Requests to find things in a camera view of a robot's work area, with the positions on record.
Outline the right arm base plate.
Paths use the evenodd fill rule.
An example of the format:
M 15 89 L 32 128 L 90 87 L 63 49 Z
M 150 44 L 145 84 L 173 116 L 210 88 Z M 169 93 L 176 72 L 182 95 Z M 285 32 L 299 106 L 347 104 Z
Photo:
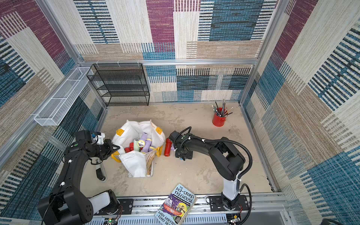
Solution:
M 207 204 L 212 212 L 249 210 L 249 200 L 245 195 L 238 195 L 234 200 L 229 200 L 224 195 L 206 197 Z

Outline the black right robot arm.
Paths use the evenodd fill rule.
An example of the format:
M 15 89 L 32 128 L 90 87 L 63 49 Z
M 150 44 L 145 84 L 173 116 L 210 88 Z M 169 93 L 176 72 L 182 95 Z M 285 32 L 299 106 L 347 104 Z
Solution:
M 170 134 L 169 139 L 175 148 L 176 157 L 186 160 L 191 152 L 209 156 L 217 172 L 223 177 L 223 207 L 229 211 L 234 210 L 245 186 L 240 184 L 241 178 L 253 165 L 250 151 L 243 144 L 226 137 L 214 140 L 198 137 L 190 133 L 191 128 Z

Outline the green flashlight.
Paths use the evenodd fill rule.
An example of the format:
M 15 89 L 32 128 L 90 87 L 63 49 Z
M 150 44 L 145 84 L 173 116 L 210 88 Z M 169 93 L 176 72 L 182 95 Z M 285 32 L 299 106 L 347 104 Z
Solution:
M 138 146 L 138 142 L 139 142 L 139 139 L 135 139 L 133 141 L 133 143 L 134 143 L 134 151 L 135 152 L 140 152 L 140 147 Z

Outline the purple flashlight lone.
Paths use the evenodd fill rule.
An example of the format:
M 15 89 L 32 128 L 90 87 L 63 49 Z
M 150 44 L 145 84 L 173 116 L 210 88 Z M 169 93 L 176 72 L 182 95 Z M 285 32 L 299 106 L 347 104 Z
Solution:
M 145 145 L 144 145 L 144 147 L 142 148 L 141 152 L 142 152 L 142 153 L 148 153 L 151 144 L 152 144 L 152 140 L 151 140 L 150 138 L 147 138 L 147 139 L 145 140 Z

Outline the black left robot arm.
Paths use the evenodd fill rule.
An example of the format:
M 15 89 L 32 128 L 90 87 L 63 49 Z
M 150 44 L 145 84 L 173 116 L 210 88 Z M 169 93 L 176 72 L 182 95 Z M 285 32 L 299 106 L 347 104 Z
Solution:
M 37 209 L 44 225 L 83 225 L 91 222 L 96 213 L 115 214 L 120 203 L 112 190 L 87 198 L 80 191 L 81 178 L 86 163 L 92 158 L 101 162 L 108 159 L 120 146 L 110 139 L 98 144 L 92 132 L 78 131 L 75 141 L 64 151 L 64 166 L 51 194 L 40 199 Z

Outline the red flashlight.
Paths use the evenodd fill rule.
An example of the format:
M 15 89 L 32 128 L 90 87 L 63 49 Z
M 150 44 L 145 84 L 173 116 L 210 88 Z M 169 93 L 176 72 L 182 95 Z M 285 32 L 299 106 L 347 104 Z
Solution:
M 129 146 L 125 148 L 125 152 L 126 152 L 126 153 L 129 153 L 129 152 L 132 152 L 133 150 L 134 150 L 134 143 L 131 142 L 131 143 L 129 144 Z
M 166 157 L 170 156 L 172 144 L 173 144 L 172 141 L 169 138 L 167 138 L 166 139 L 166 148 L 165 148 L 165 151 L 164 151 L 164 156 L 166 156 Z

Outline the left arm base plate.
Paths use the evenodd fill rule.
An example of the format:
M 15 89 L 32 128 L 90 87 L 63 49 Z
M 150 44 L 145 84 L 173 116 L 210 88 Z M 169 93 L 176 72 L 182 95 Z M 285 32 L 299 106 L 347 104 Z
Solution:
M 118 206 L 116 208 L 115 213 L 113 215 L 131 215 L 133 210 L 134 199 L 133 198 L 125 198 L 125 199 L 117 199 Z

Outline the white tote bag yellow handles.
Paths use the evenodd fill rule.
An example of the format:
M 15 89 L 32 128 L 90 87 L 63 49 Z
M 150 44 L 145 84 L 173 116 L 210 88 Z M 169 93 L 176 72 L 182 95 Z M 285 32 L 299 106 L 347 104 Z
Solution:
M 154 159 L 161 156 L 165 140 L 163 130 L 151 120 L 127 121 L 112 139 L 120 148 L 111 158 L 124 165 L 130 178 L 151 177 Z

